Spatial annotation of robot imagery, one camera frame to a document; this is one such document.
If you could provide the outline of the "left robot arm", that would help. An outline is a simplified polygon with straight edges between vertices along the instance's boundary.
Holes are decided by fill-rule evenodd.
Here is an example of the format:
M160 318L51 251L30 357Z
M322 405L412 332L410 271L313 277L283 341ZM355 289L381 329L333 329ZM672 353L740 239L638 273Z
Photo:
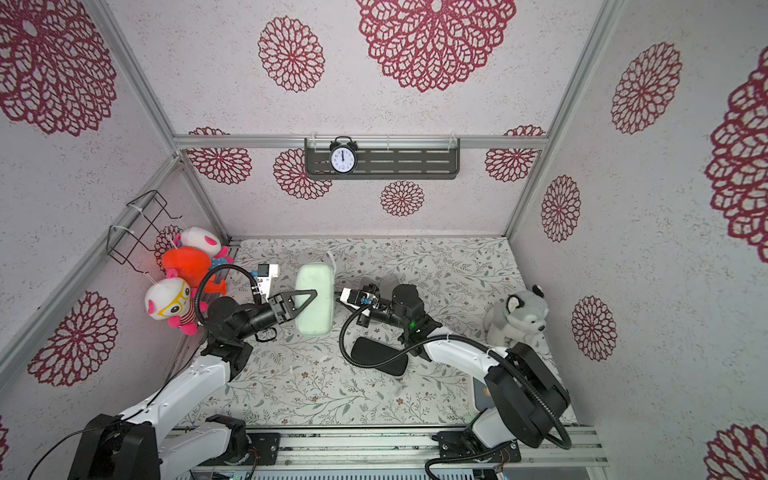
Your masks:
M318 297L314 289L261 295L263 280L232 265L250 284L250 303L221 296L203 308L193 305L206 331L205 346L149 398L118 415L100 414L76 432L79 444L71 479L175 479L211 459L239 461L248 453L241 420L213 416L179 436L170 433L206 396L234 380L253 352L250 338L296 319Z

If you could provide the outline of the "black umbrella case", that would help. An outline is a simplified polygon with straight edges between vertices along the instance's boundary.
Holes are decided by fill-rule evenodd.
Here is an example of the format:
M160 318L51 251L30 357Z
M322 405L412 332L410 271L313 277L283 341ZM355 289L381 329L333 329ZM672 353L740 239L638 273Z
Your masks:
M390 347L376 340L361 337L358 338L352 346L351 358L358 363L374 364L381 363L397 353L398 350L393 347ZM393 362L388 363L387 365L376 367L376 370L399 378L406 373L407 368L408 357L403 356L399 357Z

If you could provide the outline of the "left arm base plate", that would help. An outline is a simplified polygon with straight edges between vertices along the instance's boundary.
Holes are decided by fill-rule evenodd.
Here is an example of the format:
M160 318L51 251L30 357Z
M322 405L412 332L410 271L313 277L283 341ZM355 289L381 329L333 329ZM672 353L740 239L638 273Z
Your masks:
M279 433L248 432L242 455L222 454L200 464L200 467L273 466L280 448Z

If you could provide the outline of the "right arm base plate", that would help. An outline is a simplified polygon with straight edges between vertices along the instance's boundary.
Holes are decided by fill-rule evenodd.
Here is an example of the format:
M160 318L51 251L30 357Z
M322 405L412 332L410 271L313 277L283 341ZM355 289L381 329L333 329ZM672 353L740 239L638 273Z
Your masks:
M431 436L438 445L441 463L519 463L522 455L516 440L504 443L503 448L486 447L468 430L443 430Z

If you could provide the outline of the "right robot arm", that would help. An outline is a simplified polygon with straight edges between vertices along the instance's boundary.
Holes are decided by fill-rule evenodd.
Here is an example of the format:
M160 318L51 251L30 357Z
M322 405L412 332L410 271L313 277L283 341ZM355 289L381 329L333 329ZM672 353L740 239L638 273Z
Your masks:
M549 442L572 449L572 438L561 421L570 395L530 346L488 346L456 334L426 313L412 284L397 285L389 299L380 298L376 289L350 288L337 293L336 299L351 312L338 338L340 353L350 365L394 374L409 357L419 357L459 370L488 389L492 407L477 414L461 432L434 435L441 453L425 463L429 478L436 476L432 470L436 465L503 461L521 444L538 448ZM353 347L346 346L352 324L366 327L372 322L401 328L401 349L363 337Z

